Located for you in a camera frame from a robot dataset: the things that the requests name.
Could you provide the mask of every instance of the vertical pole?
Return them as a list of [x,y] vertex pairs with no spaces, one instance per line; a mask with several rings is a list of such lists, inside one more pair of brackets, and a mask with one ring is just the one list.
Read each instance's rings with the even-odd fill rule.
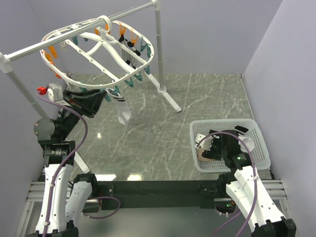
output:
[[158,51],[158,69],[159,69],[159,91],[165,92],[163,78],[163,63],[162,63],[162,41],[161,41],[161,21],[160,21],[160,0],[152,0],[155,7],[156,16],[156,36],[157,36],[157,51]]
[[43,108],[39,105],[39,103],[35,100],[35,98],[31,95],[25,85],[20,81],[18,76],[13,72],[6,73],[6,75],[11,79],[11,81],[15,84],[15,86],[19,89],[19,91],[24,95],[24,97],[30,102],[33,108],[38,112],[38,114],[42,118],[48,118],[48,115],[43,110]]

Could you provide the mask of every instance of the white sock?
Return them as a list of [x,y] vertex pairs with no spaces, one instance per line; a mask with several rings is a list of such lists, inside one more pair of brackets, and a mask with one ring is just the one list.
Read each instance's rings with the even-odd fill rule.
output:
[[124,97],[119,93],[116,95],[116,93],[113,92],[113,89],[110,88],[106,88],[106,92],[109,96],[113,98],[115,105],[117,106],[118,121],[124,126],[126,126],[127,121],[129,121],[130,119],[130,110],[127,103],[125,102]]

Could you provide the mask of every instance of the white plastic basket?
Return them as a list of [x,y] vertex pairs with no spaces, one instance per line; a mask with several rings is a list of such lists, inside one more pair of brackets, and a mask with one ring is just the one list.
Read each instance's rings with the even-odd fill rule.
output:
[[223,159],[221,161],[213,160],[210,162],[198,161],[198,154],[195,148],[195,139],[197,134],[201,133],[203,135],[207,135],[210,129],[223,131],[233,129],[238,125],[249,129],[245,136],[251,137],[255,143],[255,147],[251,153],[254,157],[257,169],[262,170],[268,169],[270,167],[271,162],[266,143],[263,139],[258,124],[254,120],[248,118],[197,120],[191,122],[190,124],[190,139],[193,159],[197,169],[200,172],[228,172],[230,169],[225,166]]

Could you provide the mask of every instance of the marble floor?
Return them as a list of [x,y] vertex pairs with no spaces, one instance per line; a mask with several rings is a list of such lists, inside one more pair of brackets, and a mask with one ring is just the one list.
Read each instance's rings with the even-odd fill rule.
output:
[[[75,75],[91,84],[105,75]],[[120,90],[131,110],[127,126],[119,123],[113,102],[104,101],[93,119],[79,154],[100,180],[201,180],[218,174],[200,173],[194,165],[189,125],[200,119],[252,118],[240,75],[167,74],[165,85],[182,108],[175,112],[144,77],[134,88]],[[79,122],[68,139],[80,141]],[[73,177],[81,173],[76,165]]]

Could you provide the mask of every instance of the red connector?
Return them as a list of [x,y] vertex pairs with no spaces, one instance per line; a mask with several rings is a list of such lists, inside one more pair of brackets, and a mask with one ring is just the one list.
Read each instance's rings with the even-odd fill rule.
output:
[[45,95],[47,93],[47,88],[46,87],[39,87],[38,91],[40,91],[40,95]]

